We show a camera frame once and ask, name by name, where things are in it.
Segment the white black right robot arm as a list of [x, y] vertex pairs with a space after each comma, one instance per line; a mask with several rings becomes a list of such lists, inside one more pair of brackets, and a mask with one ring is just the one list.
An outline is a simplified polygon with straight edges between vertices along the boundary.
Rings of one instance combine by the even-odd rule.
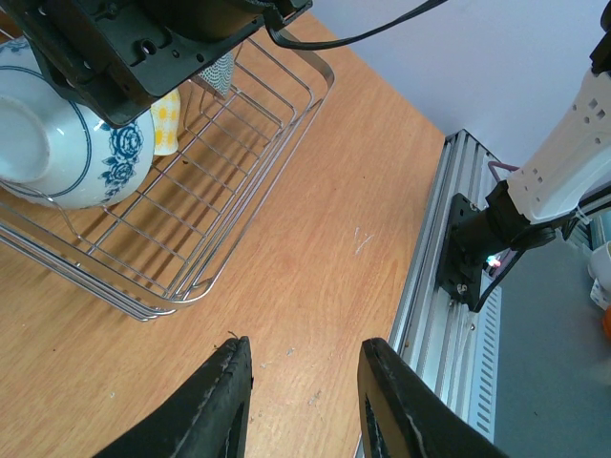
[[[259, 29], [279, 47], [318, 52], [334, 43], [291, 40], [307, 1], [5, 1], [51, 86], [119, 127], [134, 120]], [[579, 93], [530, 160], [488, 196], [450, 240], [466, 253], [544, 244], [610, 168], [610, 40], [592, 51]]]

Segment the grey speckled bowl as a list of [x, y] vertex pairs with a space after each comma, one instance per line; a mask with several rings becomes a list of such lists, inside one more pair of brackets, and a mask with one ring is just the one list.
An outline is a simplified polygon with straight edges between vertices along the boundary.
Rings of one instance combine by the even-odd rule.
[[233, 81], [234, 66], [234, 54], [228, 52], [212, 65], [200, 71], [197, 77], [215, 95], [227, 98]]

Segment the blue floral white bowl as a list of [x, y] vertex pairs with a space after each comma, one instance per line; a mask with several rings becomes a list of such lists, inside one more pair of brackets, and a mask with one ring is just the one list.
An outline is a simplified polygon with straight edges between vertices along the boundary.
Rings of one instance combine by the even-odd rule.
[[64, 209], [113, 205], [144, 181], [154, 150], [150, 113], [115, 129], [56, 93], [26, 38], [2, 44], [2, 188]]

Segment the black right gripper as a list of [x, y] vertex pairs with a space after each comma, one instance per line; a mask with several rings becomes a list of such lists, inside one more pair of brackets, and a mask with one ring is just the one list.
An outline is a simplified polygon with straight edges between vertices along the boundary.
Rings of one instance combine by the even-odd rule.
[[63, 98], [113, 127], [263, 26], [280, 31], [309, 1], [4, 0], [36, 63]]

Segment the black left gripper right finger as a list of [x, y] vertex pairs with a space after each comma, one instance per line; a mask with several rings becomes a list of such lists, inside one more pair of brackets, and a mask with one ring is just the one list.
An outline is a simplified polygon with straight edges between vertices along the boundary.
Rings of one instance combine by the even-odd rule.
[[454, 414], [382, 338], [362, 342], [357, 370], [366, 457], [503, 457]]

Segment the yellow blue patterned bowl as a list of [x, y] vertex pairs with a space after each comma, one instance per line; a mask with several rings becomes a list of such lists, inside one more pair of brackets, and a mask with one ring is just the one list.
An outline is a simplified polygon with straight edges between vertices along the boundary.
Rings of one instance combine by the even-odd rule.
[[155, 127], [155, 155], [169, 156], [174, 154], [179, 148], [179, 89], [174, 89], [156, 101], [151, 106], [150, 111]]

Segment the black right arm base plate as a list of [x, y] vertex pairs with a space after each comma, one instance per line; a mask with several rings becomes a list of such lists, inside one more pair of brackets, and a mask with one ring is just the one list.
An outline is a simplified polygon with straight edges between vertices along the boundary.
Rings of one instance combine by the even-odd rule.
[[467, 304], [478, 313], [481, 274], [486, 259], [504, 250], [504, 244], [493, 233], [489, 211], [480, 211], [464, 195], [452, 197], [448, 225], [436, 274], [436, 284], [452, 300]]

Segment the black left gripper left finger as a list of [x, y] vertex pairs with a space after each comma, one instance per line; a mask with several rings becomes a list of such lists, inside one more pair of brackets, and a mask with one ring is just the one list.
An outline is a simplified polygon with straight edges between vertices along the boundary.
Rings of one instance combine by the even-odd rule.
[[243, 457], [253, 387], [250, 341], [233, 337], [98, 457]]

